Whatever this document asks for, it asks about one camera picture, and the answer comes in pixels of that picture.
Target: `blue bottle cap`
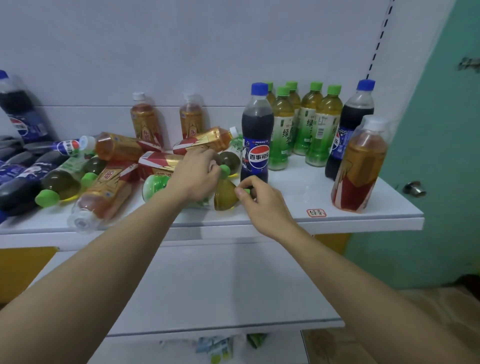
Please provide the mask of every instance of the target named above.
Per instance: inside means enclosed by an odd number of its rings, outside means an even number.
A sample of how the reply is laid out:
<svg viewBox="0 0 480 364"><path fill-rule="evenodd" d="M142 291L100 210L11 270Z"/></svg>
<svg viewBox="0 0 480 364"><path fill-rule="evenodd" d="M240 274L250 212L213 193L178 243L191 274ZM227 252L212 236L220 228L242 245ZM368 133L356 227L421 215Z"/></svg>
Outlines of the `blue bottle cap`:
<svg viewBox="0 0 480 364"><path fill-rule="evenodd" d="M373 91L375 87L374 80L360 80L357 86L357 90L359 91Z"/></svg>
<svg viewBox="0 0 480 364"><path fill-rule="evenodd" d="M252 96L267 96L268 85L263 82L256 82L252 84Z"/></svg>
<svg viewBox="0 0 480 364"><path fill-rule="evenodd" d="M0 224L8 218L8 215L0 210Z"/></svg>

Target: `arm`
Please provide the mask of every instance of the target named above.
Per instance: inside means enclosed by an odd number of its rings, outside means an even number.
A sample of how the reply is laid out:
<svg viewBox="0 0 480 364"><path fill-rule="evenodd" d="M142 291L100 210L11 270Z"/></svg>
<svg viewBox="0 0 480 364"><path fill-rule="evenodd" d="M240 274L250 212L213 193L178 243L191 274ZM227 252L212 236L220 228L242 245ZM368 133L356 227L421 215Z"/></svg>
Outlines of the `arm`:
<svg viewBox="0 0 480 364"><path fill-rule="evenodd" d="M163 191L0 311L0 363L86 363L142 279L173 220L210 195L213 150L189 152Z"/></svg>
<svg viewBox="0 0 480 364"><path fill-rule="evenodd" d="M242 190L250 186L256 202ZM292 255L378 363L478 363L407 299L300 228L280 191L257 177L239 187L235 191L255 228Z"/></svg>

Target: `green bottle cap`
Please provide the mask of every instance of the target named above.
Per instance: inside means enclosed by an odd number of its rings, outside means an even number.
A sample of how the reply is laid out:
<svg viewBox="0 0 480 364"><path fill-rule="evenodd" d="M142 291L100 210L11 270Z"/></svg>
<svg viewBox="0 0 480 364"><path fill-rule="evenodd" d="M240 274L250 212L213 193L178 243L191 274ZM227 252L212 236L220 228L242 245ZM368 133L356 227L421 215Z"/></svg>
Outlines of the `green bottle cap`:
<svg viewBox="0 0 480 364"><path fill-rule="evenodd" d="M299 83L297 81L287 81L287 83L285 84L285 86L288 87L289 91L296 91L298 85Z"/></svg>
<svg viewBox="0 0 480 364"><path fill-rule="evenodd" d="M327 93L329 95L340 95L342 85L328 85Z"/></svg>
<svg viewBox="0 0 480 364"><path fill-rule="evenodd" d="M268 91L273 90L273 82L272 81L264 81L264 83L268 85Z"/></svg>
<svg viewBox="0 0 480 364"><path fill-rule="evenodd" d="M52 190L42 190L35 197L35 203L40 207L50 207L60 201L60 195Z"/></svg>
<svg viewBox="0 0 480 364"><path fill-rule="evenodd" d="M142 197L144 201L147 202L155 192L163 190L167 186L167 182L170 179L170 176L156 176L151 175L148 176L144 182L144 186L142 188Z"/></svg>
<svg viewBox="0 0 480 364"><path fill-rule="evenodd" d="M80 184L83 187L90 187L93 184L93 182L95 182L97 177L98 176L95 173L87 172L84 174L84 176L80 180Z"/></svg>
<svg viewBox="0 0 480 364"><path fill-rule="evenodd" d="M288 96L289 93L290 93L290 89L287 86L280 86L276 88L277 96Z"/></svg>
<svg viewBox="0 0 480 364"><path fill-rule="evenodd" d="M230 167L225 164L222 164L219 167L220 167L220 179L226 180L230 175Z"/></svg>
<svg viewBox="0 0 480 364"><path fill-rule="evenodd" d="M323 82L313 81L310 83L310 90L311 91L322 91L322 87L324 86Z"/></svg>

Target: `person's right hand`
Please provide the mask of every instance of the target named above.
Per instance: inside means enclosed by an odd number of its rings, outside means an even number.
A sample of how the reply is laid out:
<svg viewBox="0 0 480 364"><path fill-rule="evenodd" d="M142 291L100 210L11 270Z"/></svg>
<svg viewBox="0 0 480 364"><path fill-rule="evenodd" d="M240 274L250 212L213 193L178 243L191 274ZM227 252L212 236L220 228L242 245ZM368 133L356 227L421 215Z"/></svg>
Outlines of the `person's right hand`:
<svg viewBox="0 0 480 364"><path fill-rule="evenodd" d="M244 188L253 187L257 199L245 192ZM297 223L290 215L282 193L257 176L244 179L235 189L235 193L247 211L253 226L263 235L278 240L286 229L292 229Z"/></svg>

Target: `floor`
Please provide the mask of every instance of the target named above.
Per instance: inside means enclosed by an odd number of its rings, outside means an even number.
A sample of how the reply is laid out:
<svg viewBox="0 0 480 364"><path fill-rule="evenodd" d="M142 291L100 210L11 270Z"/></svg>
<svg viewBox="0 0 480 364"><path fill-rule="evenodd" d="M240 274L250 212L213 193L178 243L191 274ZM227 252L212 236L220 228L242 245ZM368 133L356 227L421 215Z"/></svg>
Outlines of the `floor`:
<svg viewBox="0 0 480 364"><path fill-rule="evenodd" d="M480 302L462 287L405 290L402 295L480 357ZM303 332L310 364L375 364L348 328Z"/></svg>

